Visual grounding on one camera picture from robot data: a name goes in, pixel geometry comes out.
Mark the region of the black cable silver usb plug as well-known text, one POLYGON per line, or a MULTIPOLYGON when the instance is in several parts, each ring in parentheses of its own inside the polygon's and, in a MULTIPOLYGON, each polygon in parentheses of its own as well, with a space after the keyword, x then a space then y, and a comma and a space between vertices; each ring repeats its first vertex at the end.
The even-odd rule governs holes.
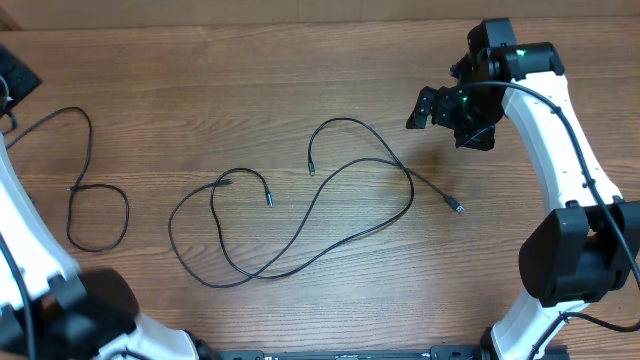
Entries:
POLYGON ((52 120, 53 118, 62 115, 63 113, 68 113, 68 112, 77 112, 79 113, 86 121, 87 123, 87 145, 86 145, 86 155, 85 155, 85 160, 84 160, 84 164, 76 178, 76 180, 74 181, 74 183, 69 187, 68 192, 69 192, 69 198, 68 198, 68 206, 67 206, 67 219, 66 219, 66 228, 65 228, 65 232, 66 232, 66 236, 67 239, 69 241, 69 243, 75 247, 76 249, 82 251, 82 252, 86 252, 86 253, 105 253, 105 252, 109 252, 111 250, 114 250, 115 248, 117 248, 123 241, 128 227, 129 227, 129 222, 130 222, 130 214, 131 214, 131 207, 130 207, 130 202, 128 199, 128 196, 126 195, 126 193, 119 187, 114 186, 114 185, 110 185, 110 184, 104 184, 104 183, 95 183, 95 184, 84 184, 83 180, 84 177, 86 176, 86 173, 89 169, 89 166, 91 164, 91 158, 92 158, 92 153, 93 153, 93 144, 94 144, 94 131, 93 131, 93 124, 92 124, 92 120, 89 116, 89 114, 82 109, 81 107, 77 107, 77 106, 70 106, 70 107, 64 107, 61 109, 58 109, 48 115, 46 115, 45 117, 43 117, 42 119, 36 121, 35 123, 33 123, 32 125, 30 125, 26 130, 24 130, 22 133, 16 135, 14 137, 13 140, 9 141, 6 145, 5 145, 5 149, 6 150, 10 150, 13 146, 15 146, 22 138, 24 138, 25 136, 27 136, 28 134, 30 134, 31 132, 33 132, 35 129, 37 129, 38 127, 40 127, 41 125, 44 125, 46 122, 48 122, 49 120, 52 120), (76 241, 74 239, 74 237, 72 236, 72 225, 73 225, 73 210, 74 210, 74 202, 76 199, 76 196, 78 193, 84 192, 84 191, 89 191, 89 190, 95 190, 95 189, 106 189, 106 190, 111 190, 114 191, 116 193, 118 193, 121 198, 122 198, 122 202, 124 205, 124 220, 123 220, 123 226, 122 226, 122 230, 120 232, 120 234, 118 235, 117 239, 105 246, 105 247, 101 247, 101 248, 90 248, 87 246, 82 245, 80 242, 76 241))

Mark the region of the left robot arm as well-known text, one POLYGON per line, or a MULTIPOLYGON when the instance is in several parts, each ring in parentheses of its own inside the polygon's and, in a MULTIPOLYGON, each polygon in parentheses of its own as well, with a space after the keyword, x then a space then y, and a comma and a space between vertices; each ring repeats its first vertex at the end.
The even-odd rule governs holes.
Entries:
POLYGON ((1 144, 1 350, 28 359, 199 359, 141 312, 113 269, 83 271, 56 241, 1 144))

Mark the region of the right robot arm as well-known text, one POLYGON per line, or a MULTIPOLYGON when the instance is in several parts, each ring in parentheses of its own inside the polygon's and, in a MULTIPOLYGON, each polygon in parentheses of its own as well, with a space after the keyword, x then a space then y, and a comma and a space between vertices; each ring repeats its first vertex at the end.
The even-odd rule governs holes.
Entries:
POLYGON ((565 68, 548 42, 521 44, 511 22, 467 36, 452 87, 426 87, 407 120, 450 129, 457 147, 488 151, 502 119, 515 125, 543 195, 545 217, 518 255, 522 291, 482 336, 479 359, 544 359, 571 319, 637 278, 639 205, 599 164, 573 109, 565 68))

